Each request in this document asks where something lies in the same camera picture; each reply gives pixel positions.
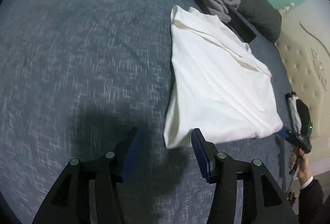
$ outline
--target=black suit sleeve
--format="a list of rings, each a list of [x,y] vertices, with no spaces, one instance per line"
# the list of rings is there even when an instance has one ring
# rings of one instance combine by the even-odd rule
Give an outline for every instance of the black suit sleeve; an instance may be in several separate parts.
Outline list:
[[[330,195],[311,224],[330,224]]]
[[[323,191],[317,179],[312,182],[299,194],[299,223],[311,224],[323,205]]]

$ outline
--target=tufted headboard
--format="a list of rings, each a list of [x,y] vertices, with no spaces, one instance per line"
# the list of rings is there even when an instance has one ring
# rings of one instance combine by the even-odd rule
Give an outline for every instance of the tufted headboard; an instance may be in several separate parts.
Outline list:
[[[330,54],[306,26],[285,17],[287,10],[280,10],[282,27],[276,46],[293,91],[310,110],[313,130],[309,156],[316,175],[330,170]]]

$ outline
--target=folded white shirt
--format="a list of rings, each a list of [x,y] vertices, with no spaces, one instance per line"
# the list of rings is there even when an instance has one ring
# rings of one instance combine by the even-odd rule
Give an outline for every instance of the folded white shirt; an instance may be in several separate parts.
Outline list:
[[[191,145],[194,128],[213,143],[282,128],[270,71],[217,16],[174,6],[171,31],[176,84],[164,129],[167,148]]]

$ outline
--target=hand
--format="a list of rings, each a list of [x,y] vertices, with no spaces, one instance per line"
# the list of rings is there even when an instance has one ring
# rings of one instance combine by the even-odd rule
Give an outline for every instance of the hand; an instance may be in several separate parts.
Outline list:
[[[290,156],[290,169],[294,166],[296,163],[297,156],[300,156],[300,164],[299,164],[299,171],[297,174],[297,177],[299,179],[300,185],[302,186],[306,181],[308,181],[311,176],[313,175],[311,173],[311,169],[309,167],[308,157],[304,153],[302,149],[296,148]]]

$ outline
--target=wire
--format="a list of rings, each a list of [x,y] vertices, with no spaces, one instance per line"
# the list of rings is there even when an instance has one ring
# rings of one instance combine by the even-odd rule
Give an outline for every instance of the wire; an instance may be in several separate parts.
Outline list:
[[[303,158],[304,155],[305,155],[305,153],[303,153],[303,155],[300,156],[300,158],[299,158],[299,162],[298,162],[298,165],[300,164],[300,159]],[[286,198],[289,197],[289,192],[290,192],[291,184],[292,184],[294,178],[295,178],[295,176],[293,175],[293,176],[292,176],[292,179],[291,179],[291,182],[290,182],[290,185],[289,185],[289,187],[288,187],[288,192],[286,193]]]

